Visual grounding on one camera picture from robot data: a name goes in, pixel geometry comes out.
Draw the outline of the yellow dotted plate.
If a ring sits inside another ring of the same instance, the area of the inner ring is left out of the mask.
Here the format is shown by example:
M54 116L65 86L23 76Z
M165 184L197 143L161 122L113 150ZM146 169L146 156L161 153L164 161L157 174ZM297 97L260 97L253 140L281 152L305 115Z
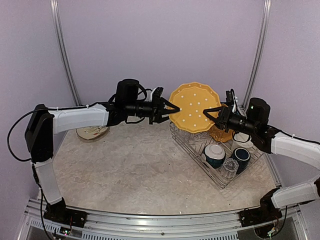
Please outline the yellow dotted plate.
M217 142L226 143L232 139L234 130L229 129L226 132L224 129L220 129L218 124L214 124L209 130L208 134Z
M198 82L180 85L171 93L169 102L179 107L179 112L169 115L171 122L192 134L208 131L214 122L203 111L221 106L219 95L209 85Z

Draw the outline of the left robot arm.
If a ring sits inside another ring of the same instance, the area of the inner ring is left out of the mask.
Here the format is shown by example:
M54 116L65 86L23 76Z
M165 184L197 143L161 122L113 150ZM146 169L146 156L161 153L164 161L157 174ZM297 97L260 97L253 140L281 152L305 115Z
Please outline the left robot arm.
M105 102L76 107L49 108L39 104L20 119L30 116L24 133L36 184L40 187L47 212L63 223L70 218L53 168L54 135L86 127L113 127L128 117L148 118L149 124L160 124L180 108L162 97L163 88L150 94L136 79L118 82L116 93Z

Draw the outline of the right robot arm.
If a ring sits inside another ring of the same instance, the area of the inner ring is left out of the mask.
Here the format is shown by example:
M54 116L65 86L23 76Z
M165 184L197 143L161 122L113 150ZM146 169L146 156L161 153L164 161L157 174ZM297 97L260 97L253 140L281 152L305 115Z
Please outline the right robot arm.
M271 107L261 98L249 101L246 115L232 112L230 106L203 110L221 130L233 130L251 137L255 147L267 154L286 156L316 169L320 168L320 144L302 139L268 124ZM316 176L303 183L274 188L260 199L257 208L239 212L241 224L250 226L282 217L281 208L294 204L306 204L320 198L320 178Z

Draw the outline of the cream bird pattern plate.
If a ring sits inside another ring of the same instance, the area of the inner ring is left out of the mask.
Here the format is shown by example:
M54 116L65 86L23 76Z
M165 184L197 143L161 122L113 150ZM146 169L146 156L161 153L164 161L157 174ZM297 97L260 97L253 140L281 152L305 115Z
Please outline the cream bird pattern plate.
M109 129L107 126L90 126L77 128L75 132L83 141L96 141L104 137L109 132Z

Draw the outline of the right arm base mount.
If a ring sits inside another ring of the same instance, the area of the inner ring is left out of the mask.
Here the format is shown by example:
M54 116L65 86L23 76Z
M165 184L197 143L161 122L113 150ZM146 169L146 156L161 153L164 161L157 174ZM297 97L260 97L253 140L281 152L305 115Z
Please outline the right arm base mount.
M249 227L280 219L283 215L279 209L271 211L262 207L245 208L238 213L242 227Z

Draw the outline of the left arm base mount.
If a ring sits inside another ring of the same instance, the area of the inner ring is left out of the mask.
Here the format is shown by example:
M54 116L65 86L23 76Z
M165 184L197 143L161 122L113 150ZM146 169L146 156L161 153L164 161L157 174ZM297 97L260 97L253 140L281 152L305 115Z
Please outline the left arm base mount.
M67 208L61 204L47 206L43 217L55 223L84 228L88 214L85 211Z

